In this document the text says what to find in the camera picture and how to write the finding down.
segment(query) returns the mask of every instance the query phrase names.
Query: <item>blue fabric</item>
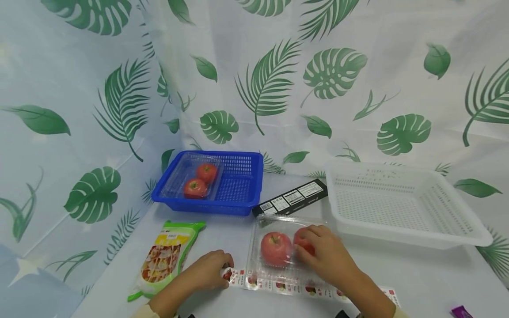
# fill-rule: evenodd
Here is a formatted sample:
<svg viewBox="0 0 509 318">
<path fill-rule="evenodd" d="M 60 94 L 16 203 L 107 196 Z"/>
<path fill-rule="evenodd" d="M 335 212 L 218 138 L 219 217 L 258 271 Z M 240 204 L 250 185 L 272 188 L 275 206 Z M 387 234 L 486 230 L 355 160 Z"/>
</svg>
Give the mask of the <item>blue fabric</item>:
<svg viewBox="0 0 509 318">
<path fill-rule="evenodd" d="M 68 318 L 82 296 L 39 269 L 14 282 L 19 272 L 18 256 L 0 244 L 0 311 L 2 318 Z"/>
</svg>

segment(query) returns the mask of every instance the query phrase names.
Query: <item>black box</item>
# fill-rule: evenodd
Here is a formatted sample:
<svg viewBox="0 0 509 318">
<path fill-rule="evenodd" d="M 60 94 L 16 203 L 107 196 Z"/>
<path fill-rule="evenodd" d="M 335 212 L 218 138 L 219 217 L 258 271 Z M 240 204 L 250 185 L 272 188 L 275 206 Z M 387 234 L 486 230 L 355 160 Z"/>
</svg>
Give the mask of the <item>black box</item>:
<svg viewBox="0 0 509 318">
<path fill-rule="evenodd" d="M 255 217 L 260 214 L 290 215 L 326 196 L 327 186 L 319 179 L 314 179 L 255 206 L 252 212 Z"/>
</svg>

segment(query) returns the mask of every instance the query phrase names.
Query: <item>sleeve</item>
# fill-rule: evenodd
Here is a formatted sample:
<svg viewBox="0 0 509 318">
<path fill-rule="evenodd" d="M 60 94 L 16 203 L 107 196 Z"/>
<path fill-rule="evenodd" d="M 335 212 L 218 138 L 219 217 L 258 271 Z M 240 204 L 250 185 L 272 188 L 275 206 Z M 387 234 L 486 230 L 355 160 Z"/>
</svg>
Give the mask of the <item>sleeve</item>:
<svg viewBox="0 0 509 318">
<path fill-rule="evenodd" d="M 396 313 L 394 314 L 394 318 L 409 318 L 407 314 L 401 311 L 399 307 L 396 306 Z"/>
<path fill-rule="evenodd" d="M 131 318 L 160 318 L 158 314 L 154 313 L 148 304 L 140 307 Z"/>
</svg>

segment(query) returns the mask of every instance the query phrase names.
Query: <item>barcode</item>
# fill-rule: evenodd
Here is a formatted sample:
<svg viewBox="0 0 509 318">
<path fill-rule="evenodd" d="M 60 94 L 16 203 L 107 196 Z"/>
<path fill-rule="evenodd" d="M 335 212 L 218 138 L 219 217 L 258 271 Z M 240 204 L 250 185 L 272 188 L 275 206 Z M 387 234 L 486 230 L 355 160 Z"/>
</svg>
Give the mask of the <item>barcode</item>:
<svg viewBox="0 0 509 318">
<path fill-rule="evenodd" d="M 265 211 L 266 209 L 269 209 L 272 207 L 272 203 L 270 202 L 267 202 L 267 203 L 264 203 L 260 206 L 260 208 L 262 209 L 262 211 Z"/>
</svg>

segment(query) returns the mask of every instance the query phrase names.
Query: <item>purple candy wrapper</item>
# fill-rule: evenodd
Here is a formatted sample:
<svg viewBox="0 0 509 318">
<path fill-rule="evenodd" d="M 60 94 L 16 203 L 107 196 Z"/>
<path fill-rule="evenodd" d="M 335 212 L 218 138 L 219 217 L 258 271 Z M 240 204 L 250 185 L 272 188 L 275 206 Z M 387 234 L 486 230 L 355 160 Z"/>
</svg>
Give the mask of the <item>purple candy wrapper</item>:
<svg viewBox="0 0 509 318">
<path fill-rule="evenodd" d="M 474 318 L 472 317 L 471 314 L 469 314 L 467 312 L 467 310 L 465 309 L 465 307 L 463 306 L 460 306 L 460 307 L 456 307 L 454 308 L 453 310 L 451 310 L 451 313 L 454 315 L 454 317 L 456 318 Z"/>
</svg>

